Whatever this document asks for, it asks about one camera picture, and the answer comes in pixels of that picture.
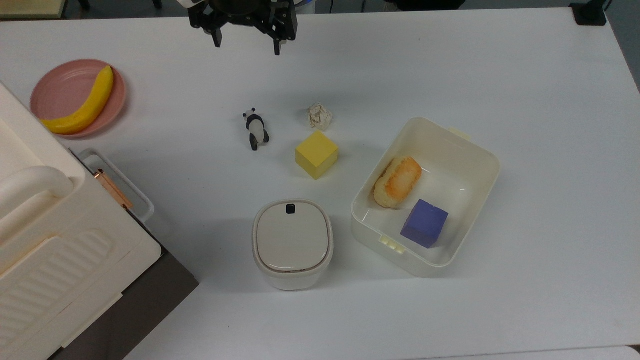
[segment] container handle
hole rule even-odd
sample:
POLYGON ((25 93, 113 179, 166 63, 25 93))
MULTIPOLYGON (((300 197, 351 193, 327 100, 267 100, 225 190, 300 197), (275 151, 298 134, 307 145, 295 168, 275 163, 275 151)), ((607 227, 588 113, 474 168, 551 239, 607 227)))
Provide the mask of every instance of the container handle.
POLYGON ((64 198, 73 192, 74 184, 57 168, 29 167, 0 181, 0 220, 18 206, 41 192, 64 198))

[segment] white storage box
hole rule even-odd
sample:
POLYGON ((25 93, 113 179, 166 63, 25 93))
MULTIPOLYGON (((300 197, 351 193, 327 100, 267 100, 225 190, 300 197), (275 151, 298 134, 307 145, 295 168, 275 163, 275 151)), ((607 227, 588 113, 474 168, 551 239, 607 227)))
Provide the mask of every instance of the white storage box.
POLYGON ((424 118, 407 122, 351 204, 353 236, 378 254, 419 276, 451 263, 476 221, 500 163, 492 153, 424 118), (411 156, 422 177, 398 209, 373 199, 373 187, 397 156, 411 156), (400 235, 413 206, 422 199, 449 213, 429 249, 400 235))
POLYGON ((0 83, 0 359, 48 359, 160 255, 0 83))

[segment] bread roll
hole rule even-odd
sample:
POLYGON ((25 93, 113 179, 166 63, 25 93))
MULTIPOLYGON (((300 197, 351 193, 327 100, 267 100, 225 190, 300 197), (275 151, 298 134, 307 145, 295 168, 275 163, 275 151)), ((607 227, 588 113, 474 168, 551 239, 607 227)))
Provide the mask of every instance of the bread roll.
POLYGON ((404 201, 422 176, 422 168, 411 157, 395 158, 376 181, 373 199, 383 208, 396 208, 404 201))

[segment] white canister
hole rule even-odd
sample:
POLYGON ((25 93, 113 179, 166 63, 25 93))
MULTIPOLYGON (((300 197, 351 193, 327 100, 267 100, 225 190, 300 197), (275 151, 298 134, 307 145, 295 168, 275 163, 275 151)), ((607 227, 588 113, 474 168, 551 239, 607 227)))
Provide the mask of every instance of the white canister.
POLYGON ((301 290, 316 283, 333 256, 331 221, 315 202, 272 202, 253 223, 253 258, 269 283, 301 290))

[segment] crumpled paper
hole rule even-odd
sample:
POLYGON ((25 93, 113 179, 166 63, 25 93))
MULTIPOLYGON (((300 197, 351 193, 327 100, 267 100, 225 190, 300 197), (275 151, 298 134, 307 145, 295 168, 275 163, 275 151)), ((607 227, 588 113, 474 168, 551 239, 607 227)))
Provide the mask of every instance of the crumpled paper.
POLYGON ((326 130, 333 119, 333 114, 319 102, 313 104, 307 110, 307 116, 311 127, 315 127, 320 131, 326 130))

